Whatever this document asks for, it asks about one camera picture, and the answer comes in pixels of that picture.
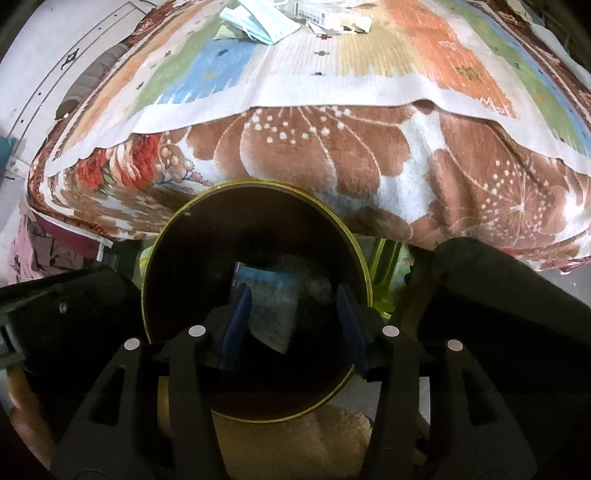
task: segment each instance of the white screw cap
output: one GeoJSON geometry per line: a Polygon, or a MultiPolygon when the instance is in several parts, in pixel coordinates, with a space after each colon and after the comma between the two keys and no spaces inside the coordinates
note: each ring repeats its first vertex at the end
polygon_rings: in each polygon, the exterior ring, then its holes
{"type": "Polygon", "coordinates": [[[137,338],[130,338],[123,344],[123,346],[126,350],[135,350],[137,347],[139,347],[139,340],[137,338]]]}
{"type": "Polygon", "coordinates": [[[461,352],[464,348],[464,345],[460,340],[449,340],[447,343],[447,348],[449,348],[452,352],[461,352]]]}
{"type": "Polygon", "coordinates": [[[203,325],[193,325],[189,329],[189,335],[192,337],[201,337],[201,335],[205,335],[207,330],[203,325]]]}
{"type": "Polygon", "coordinates": [[[384,328],[382,328],[382,333],[386,337],[397,337],[400,335],[400,330],[394,325],[386,325],[384,328]]]}

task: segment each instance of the blue face mask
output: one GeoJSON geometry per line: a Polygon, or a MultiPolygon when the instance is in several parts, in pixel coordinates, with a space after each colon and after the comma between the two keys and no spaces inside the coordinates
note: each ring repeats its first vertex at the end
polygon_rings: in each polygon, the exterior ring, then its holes
{"type": "Polygon", "coordinates": [[[12,148],[17,141],[16,138],[0,137],[0,174],[4,173],[12,148]]]}
{"type": "Polygon", "coordinates": [[[240,28],[253,40],[273,45],[301,27],[299,23],[277,10],[268,0],[238,1],[238,7],[224,8],[220,18],[240,28]]]}

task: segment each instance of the bed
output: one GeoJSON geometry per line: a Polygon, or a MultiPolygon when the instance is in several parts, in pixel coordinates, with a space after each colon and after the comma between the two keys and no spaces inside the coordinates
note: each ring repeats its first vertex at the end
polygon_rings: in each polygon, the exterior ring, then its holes
{"type": "Polygon", "coordinates": [[[501,0],[379,0],[367,35],[216,40],[220,1],[170,1],[57,121],[28,201],[113,241],[215,185],[311,192],[355,233],[478,238],[538,270],[591,258],[591,80],[501,0]]]}

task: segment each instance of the pink cloth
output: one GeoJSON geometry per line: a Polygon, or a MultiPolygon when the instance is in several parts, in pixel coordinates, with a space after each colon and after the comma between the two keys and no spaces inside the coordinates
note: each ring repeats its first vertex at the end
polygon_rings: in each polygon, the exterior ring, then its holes
{"type": "Polygon", "coordinates": [[[79,270],[84,256],[49,236],[35,216],[21,209],[21,221],[9,252],[9,284],[79,270]]]}
{"type": "Polygon", "coordinates": [[[62,245],[70,248],[73,252],[86,258],[90,258],[91,260],[96,259],[100,247],[97,240],[66,230],[55,223],[51,223],[44,218],[41,218],[37,214],[35,214],[35,221],[49,235],[56,240],[59,240],[62,245]]]}

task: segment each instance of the surgical mask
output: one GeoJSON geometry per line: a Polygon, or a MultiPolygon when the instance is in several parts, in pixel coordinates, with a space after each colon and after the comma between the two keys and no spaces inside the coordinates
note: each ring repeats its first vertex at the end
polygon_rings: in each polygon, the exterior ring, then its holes
{"type": "Polygon", "coordinates": [[[252,40],[273,45],[301,27],[267,0],[239,0],[239,3],[234,9],[224,8],[220,18],[243,30],[252,40]]]}

